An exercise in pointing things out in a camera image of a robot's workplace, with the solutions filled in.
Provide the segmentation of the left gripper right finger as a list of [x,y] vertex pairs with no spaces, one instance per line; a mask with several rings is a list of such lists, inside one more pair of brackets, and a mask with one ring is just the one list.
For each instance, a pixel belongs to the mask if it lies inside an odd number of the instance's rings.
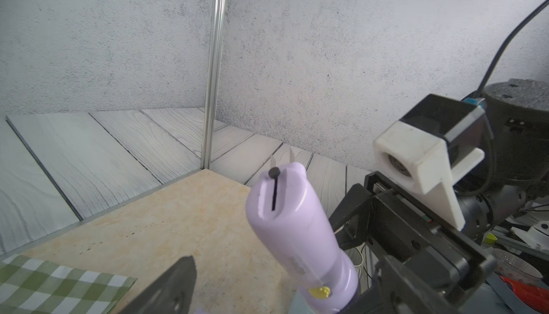
[[413,271],[388,255],[376,265],[375,284],[342,313],[458,313]]

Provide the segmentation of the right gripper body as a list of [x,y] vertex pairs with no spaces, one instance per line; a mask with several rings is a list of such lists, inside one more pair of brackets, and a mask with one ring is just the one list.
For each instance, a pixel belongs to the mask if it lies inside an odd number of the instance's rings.
[[463,305],[497,265],[489,252],[378,171],[350,188],[329,221],[342,249],[366,244],[378,262],[396,258],[452,305]]

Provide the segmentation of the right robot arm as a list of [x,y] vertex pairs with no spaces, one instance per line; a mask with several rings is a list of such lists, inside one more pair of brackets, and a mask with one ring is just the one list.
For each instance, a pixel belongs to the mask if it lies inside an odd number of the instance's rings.
[[330,216],[344,249],[377,257],[345,313],[457,313],[496,269],[496,225],[548,194],[548,84],[430,94],[374,142],[378,170]]

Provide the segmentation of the purple flashlight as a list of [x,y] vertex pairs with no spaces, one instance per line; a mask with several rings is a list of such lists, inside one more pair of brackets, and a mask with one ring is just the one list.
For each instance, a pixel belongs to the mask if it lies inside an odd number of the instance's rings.
[[298,285],[313,313],[339,313],[360,292],[360,278],[337,243],[321,202],[294,158],[271,163],[246,201],[255,235]]

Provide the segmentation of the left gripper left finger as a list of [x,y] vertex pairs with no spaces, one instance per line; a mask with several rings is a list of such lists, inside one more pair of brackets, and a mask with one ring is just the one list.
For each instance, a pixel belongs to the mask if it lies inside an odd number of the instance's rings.
[[142,291],[120,313],[171,313],[190,312],[197,268],[192,256],[180,258]]

